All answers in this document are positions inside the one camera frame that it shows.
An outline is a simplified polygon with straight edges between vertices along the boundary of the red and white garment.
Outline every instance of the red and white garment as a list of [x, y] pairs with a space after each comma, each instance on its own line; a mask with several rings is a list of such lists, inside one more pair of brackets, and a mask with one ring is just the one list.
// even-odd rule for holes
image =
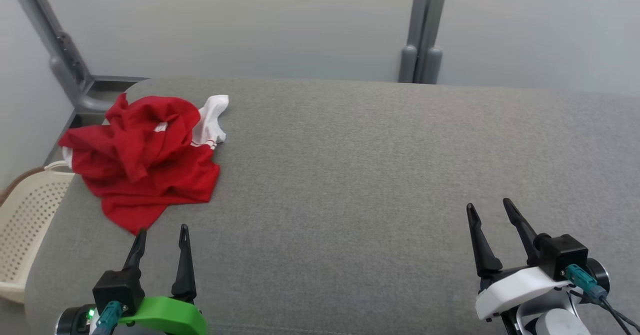
[[105, 114], [108, 125], [70, 128], [59, 145], [102, 199], [106, 217], [137, 234], [169, 205], [211, 199], [220, 173], [213, 151], [227, 137], [218, 116], [228, 104], [227, 95], [211, 96], [200, 109], [166, 96], [129, 104], [123, 93]]

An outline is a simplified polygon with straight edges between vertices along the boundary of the gray fabric surface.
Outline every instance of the gray fabric surface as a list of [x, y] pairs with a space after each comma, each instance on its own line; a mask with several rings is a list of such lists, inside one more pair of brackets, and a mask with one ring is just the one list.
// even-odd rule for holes
[[[150, 94], [230, 98], [210, 203], [170, 206], [141, 262], [147, 295], [169, 295], [190, 226], [211, 333], [503, 334], [476, 317], [465, 206], [515, 267], [505, 197], [538, 232], [589, 247], [612, 305], [640, 320], [640, 98], [278, 79], [150, 79], [128, 98]], [[33, 333], [92, 303], [132, 241], [74, 179], [27, 283]], [[620, 333], [599, 307], [580, 313], [592, 334]]]

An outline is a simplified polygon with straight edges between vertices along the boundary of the wire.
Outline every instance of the wire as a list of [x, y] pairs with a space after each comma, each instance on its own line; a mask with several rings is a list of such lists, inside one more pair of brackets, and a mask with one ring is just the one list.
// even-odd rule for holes
[[611, 313], [611, 316], [613, 317], [613, 319], [615, 319], [615, 321], [617, 321], [617, 324], [620, 325], [620, 328], [622, 328], [622, 330], [624, 330], [624, 333], [626, 335], [631, 335], [631, 331], [629, 331], [629, 329], [627, 328], [625, 323], [622, 322], [622, 319], [620, 318], [620, 316], [618, 316], [618, 314], [613, 309], [613, 307], [611, 307], [611, 304], [607, 301], [607, 298], [605, 296], [601, 296], [600, 297], [600, 301], [601, 301], [602, 305], [604, 305], [606, 310], [608, 310], [608, 312]]
[[[602, 303], [598, 303], [596, 301], [594, 301], [593, 299], [591, 299], [589, 296], [585, 295], [585, 294], [581, 294], [580, 292], [577, 292], [576, 290], [569, 290], [570, 294], [572, 296], [577, 296], [579, 298], [581, 298], [582, 300], [587, 301], [588, 303], [594, 304], [594, 305], [598, 305], [599, 307], [603, 308], [606, 311], [609, 311], [609, 309], [603, 305]], [[626, 317], [624, 314], [622, 314], [622, 312], [619, 312], [617, 310], [613, 310], [613, 313], [615, 313], [618, 317], [620, 317], [620, 319], [622, 319], [623, 321], [625, 321], [627, 324], [633, 326], [635, 328], [635, 330], [637, 330], [638, 333], [640, 333], [640, 325], [638, 325], [637, 323], [633, 322], [630, 318]]]

